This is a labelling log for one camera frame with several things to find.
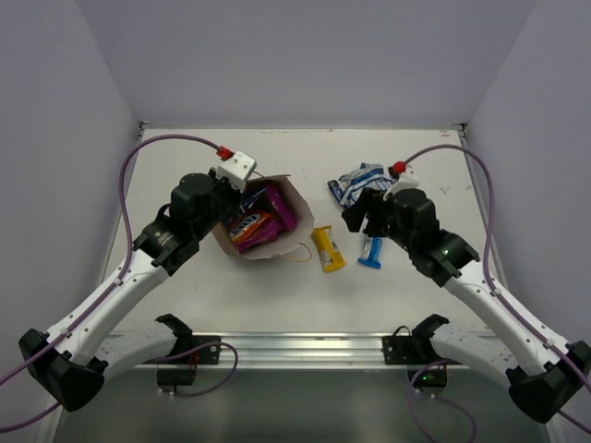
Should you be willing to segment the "yellow snack packet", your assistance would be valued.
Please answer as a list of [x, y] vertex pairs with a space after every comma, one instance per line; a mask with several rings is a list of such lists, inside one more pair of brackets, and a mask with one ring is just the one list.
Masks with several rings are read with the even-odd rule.
[[334, 272], [345, 266], [345, 260], [337, 244], [332, 239], [332, 227], [330, 225], [314, 228], [311, 237], [318, 250], [324, 272]]

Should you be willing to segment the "blue white snack bag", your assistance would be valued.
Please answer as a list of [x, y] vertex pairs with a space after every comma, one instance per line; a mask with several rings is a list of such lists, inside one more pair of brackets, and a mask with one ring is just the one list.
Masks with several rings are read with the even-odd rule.
[[361, 162], [357, 169], [327, 182], [327, 187], [344, 209], [352, 207], [365, 188], [387, 191], [396, 179], [386, 169], [375, 163]]

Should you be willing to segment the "light blue snack bar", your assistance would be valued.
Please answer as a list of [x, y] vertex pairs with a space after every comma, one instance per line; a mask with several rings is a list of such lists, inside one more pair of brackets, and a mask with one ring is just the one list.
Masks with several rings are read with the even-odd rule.
[[363, 250], [357, 262], [362, 266], [380, 269], [380, 251], [382, 248], [382, 239], [379, 237], [371, 237], [364, 235]]

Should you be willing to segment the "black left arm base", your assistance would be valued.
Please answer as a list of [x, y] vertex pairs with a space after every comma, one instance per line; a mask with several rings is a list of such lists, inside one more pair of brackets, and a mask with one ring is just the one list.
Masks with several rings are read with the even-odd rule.
[[198, 346], [202, 346], [202, 348], [193, 354], [158, 365], [156, 370], [157, 386], [161, 389], [174, 391], [180, 387], [190, 387], [196, 380], [200, 366], [218, 364], [221, 348], [213, 343], [220, 340], [221, 337], [216, 335], [191, 335], [178, 339], [169, 356], [188, 352]]

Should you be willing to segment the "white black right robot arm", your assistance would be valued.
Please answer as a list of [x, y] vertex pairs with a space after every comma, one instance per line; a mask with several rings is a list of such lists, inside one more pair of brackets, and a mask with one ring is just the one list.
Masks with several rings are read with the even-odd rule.
[[493, 351], [479, 338], [463, 337], [443, 317], [431, 316], [413, 331], [416, 359], [428, 363], [440, 356], [475, 369], [499, 382], [513, 403], [541, 424], [590, 385], [589, 345], [568, 341], [496, 283], [476, 250], [440, 227], [424, 191], [389, 195], [365, 189], [342, 217], [351, 232], [393, 240], [419, 273], [467, 305], [507, 349]]

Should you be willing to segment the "brown paper bag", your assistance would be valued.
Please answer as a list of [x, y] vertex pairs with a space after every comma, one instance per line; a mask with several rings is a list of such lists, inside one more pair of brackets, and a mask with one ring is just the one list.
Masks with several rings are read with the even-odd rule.
[[262, 176], [248, 182], [238, 214], [219, 223], [213, 236], [229, 256], [293, 259], [313, 224], [308, 203], [288, 175]]

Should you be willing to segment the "dark blue snack packet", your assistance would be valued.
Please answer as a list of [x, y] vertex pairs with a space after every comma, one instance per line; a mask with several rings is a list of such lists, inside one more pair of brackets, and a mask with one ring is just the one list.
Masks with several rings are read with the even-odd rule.
[[240, 206], [239, 213], [245, 214], [251, 210], [260, 210], [264, 207], [266, 198], [266, 186], [255, 186], [250, 189], [243, 196]]

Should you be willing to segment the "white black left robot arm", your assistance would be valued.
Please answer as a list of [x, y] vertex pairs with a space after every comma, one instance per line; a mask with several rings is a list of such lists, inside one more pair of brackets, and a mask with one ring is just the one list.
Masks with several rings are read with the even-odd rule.
[[187, 174], [155, 220], [129, 245], [124, 261], [68, 317], [18, 341], [29, 374], [69, 412], [88, 404], [106, 380], [143, 363], [182, 362], [191, 329], [177, 317], [157, 317], [136, 333], [108, 338], [143, 298], [199, 252], [200, 241], [236, 214], [249, 173], [223, 167]]

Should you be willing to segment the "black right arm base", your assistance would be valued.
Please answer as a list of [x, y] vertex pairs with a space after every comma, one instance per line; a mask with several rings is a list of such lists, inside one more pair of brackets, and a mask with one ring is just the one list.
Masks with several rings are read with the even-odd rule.
[[[439, 361], [428, 340], [415, 337], [407, 326], [398, 327], [392, 334], [381, 337], [381, 351], [386, 365], [423, 367]], [[447, 386], [447, 366], [431, 367], [414, 383], [416, 389], [441, 393]]]

